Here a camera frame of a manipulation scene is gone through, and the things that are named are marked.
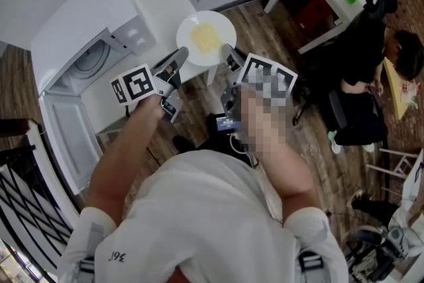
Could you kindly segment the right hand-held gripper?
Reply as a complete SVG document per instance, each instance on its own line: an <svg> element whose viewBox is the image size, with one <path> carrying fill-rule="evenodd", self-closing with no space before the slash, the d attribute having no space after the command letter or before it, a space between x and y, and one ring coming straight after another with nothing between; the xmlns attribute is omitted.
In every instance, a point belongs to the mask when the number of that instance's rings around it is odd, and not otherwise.
<svg viewBox="0 0 424 283"><path fill-rule="evenodd" d="M230 45L222 45L223 58L232 73L221 96L227 117L240 119L240 91L246 88L264 100L264 104L279 111L290 97L297 74L287 67L255 54L244 56Z"/></svg>

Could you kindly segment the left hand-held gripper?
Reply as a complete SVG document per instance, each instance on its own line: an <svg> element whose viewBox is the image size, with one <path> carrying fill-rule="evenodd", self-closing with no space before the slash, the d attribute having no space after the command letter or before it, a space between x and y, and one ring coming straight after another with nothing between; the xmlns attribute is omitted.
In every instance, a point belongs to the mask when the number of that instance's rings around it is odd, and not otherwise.
<svg viewBox="0 0 424 283"><path fill-rule="evenodd" d="M125 107L125 115L130 116L130 105L151 95L158 95L161 97L160 106L165 112L165 119L173 123L183 105L178 88L182 84L180 69L188 56L189 50L183 46L153 68L142 64L111 80L119 105Z"/></svg>

